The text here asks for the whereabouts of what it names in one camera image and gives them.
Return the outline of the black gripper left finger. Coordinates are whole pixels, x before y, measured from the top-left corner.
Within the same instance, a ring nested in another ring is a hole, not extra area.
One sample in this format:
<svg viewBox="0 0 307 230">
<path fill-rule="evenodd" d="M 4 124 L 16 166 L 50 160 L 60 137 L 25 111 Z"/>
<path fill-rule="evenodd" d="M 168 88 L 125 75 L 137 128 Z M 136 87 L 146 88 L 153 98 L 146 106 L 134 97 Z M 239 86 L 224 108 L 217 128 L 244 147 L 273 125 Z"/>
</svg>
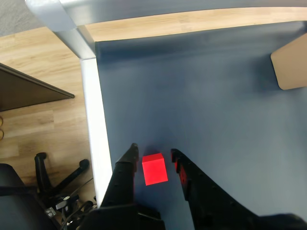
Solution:
<svg viewBox="0 0 307 230">
<path fill-rule="evenodd" d="M 107 191 L 100 207 L 115 207 L 133 204 L 134 174 L 137 171 L 139 149 L 136 143 L 116 162 Z"/>
</svg>

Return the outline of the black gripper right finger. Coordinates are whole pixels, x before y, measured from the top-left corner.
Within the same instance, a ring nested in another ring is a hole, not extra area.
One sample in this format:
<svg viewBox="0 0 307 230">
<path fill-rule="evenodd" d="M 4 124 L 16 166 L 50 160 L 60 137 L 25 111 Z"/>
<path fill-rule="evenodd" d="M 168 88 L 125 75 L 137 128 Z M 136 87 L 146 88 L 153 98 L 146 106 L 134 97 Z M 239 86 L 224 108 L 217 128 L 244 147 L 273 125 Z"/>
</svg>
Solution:
<svg viewBox="0 0 307 230">
<path fill-rule="evenodd" d="M 256 230 L 258 216 L 233 199 L 178 149 L 171 149 L 196 230 Z"/>
</svg>

